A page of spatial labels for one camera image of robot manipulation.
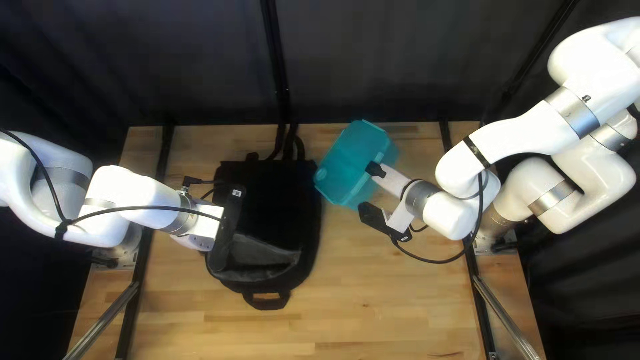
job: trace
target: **metal leg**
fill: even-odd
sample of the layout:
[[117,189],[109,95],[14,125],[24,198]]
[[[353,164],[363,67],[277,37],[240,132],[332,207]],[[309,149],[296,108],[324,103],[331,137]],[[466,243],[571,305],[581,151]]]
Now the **metal leg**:
[[78,360],[84,356],[104,329],[111,323],[116,315],[127,305],[129,300],[138,293],[138,282],[132,282],[129,287],[113,302],[109,309],[100,316],[98,321],[84,334],[76,345],[67,353],[63,360]]
[[507,332],[511,336],[513,343],[516,345],[525,359],[540,360],[540,356],[538,355],[538,353],[536,353],[527,339],[524,338],[524,335],[520,331],[520,328],[518,328],[509,314],[507,314],[506,310],[502,307],[498,299],[495,298],[495,295],[493,295],[491,289],[489,289],[489,287],[482,281],[482,279],[480,279],[476,275],[473,276],[473,282],[478,292],[484,298],[484,301],[489,304],[504,327],[507,329]]

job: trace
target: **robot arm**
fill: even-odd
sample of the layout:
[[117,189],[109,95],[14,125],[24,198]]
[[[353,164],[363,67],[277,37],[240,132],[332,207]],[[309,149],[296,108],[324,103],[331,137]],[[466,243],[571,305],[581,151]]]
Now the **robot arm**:
[[636,119],[623,110],[551,157],[584,193],[541,158],[519,163],[483,215],[478,237],[492,242],[531,215],[561,234],[611,205],[636,183],[634,169],[616,153],[636,133]]
[[[100,167],[91,177],[91,161],[35,136],[14,133],[25,141],[50,175],[66,218],[123,206],[171,206],[223,217],[224,208],[186,192],[176,192],[150,177],[118,166]],[[0,135],[0,206],[9,206],[27,226],[54,237],[60,217],[41,174],[30,185],[35,169],[31,153],[15,140]],[[124,238],[129,222],[170,233],[181,245],[208,251],[213,247],[217,220],[189,213],[141,209],[106,213],[68,226],[63,239],[96,247],[114,247]]]
[[455,145],[436,167],[438,184],[456,197],[467,197],[477,192],[478,172],[506,156],[563,151],[637,101],[638,66],[640,17],[568,37],[548,61],[549,73],[561,87],[523,115],[488,124]]

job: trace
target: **wooden tabletop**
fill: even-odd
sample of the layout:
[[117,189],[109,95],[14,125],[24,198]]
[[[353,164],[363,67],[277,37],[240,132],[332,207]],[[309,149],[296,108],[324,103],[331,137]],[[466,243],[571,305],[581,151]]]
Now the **wooden tabletop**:
[[[396,169],[435,182],[435,165],[443,155],[438,123],[380,126],[400,150]],[[298,134],[307,158],[320,161],[345,127],[301,125]],[[184,175],[210,179],[221,160],[243,160],[252,151],[265,158],[273,148],[275,128],[176,127],[165,183],[179,188]],[[475,128],[476,122],[451,123],[454,143]],[[151,175],[160,139],[158,127],[132,127],[121,166]],[[208,189],[194,185],[191,193],[200,196]],[[380,191],[371,202],[393,210],[397,199]],[[404,246],[433,259],[461,249],[459,241],[432,229]],[[479,265],[481,271],[488,269],[487,283],[543,356],[519,259],[482,258]],[[130,281],[130,270],[91,271],[71,345]],[[112,359],[121,324],[122,315],[85,359]],[[444,265],[418,262],[400,253],[387,236],[362,224],[355,211],[326,201],[314,269],[278,311],[250,307],[209,275],[198,252],[156,232],[131,354],[133,359],[157,360],[485,357],[464,258]]]

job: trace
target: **black pole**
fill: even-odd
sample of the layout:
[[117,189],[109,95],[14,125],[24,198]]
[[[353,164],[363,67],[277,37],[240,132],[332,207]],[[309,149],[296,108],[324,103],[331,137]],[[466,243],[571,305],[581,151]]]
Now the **black pole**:
[[[164,180],[164,175],[166,174],[166,166],[169,159],[169,152],[171,151],[171,141],[173,139],[173,130],[175,128],[173,124],[173,121],[170,121],[169,125],[163,126],[162,146],[160,148],[160,157],[158,158],[155,176],[156,180],[160,182]],[[142,229],[142,236],[140,238],[140,245],[138,248],[138,258],[136,260],[136,267],[133,270],[133,277],[131,279],[131,282],[137,282],[140,287],[138,288],[139,291],[135,296],[133,296],[133,298],[131,298],[124,311],[122,328],[120,329],[120,338],[118,339],[118,348],[116,349],[116,360],[127,360],[129,358],[131,340],[133,339],[133,333],[136,329],[138,311],[140,311],[140,296],[145,280],[145,274],[147,272],[147,261],[151,250],[151,239],[153,234],[153,229],[148,227],[144,227]]]
[[487,110],[483,114],[481,125],[488,124],[490,122],[498,120],[498,117],[504,109],[507,107],[515,93],[522,86],[522,81],[526,78],[528,73],[535,65],[536,61],[542,55],[542,52],[548,47],[551,41],[554,39],[557,32],[562,28],[562,25],[567,20],[571,12],[580,0],[565,0],[560,7],[556,10],[556,13],[551,18],[551,21],[547,24],[544,32],[538,38],[538,41],[533,45],[529,54],[525,58],[524,62],[516,72],[516,74],[507,81],[502,87],[502,93],[500,99],[495,106],[492,106],[492,102],[489,103]]
[[[292,157],[293,141],[298,130],[298,123],[291,123],[291,100],[289,98],[289,81],[287,80],[287,69],[282,51],[282,41],[280,39],[280,25],[278,23],[278,11],[275,0],[260,0],[262,10],[262,21],[264,23],[264,33],[267,38],[269,48],[269,58],[271,59],[271,75],[276,88],[276,100],[278,101],[278,133],[276,134],[275,148],[268,159],[276,157],[283,146],[283,158]],[[285,124],[291,123],[289,133],[284,140]]]

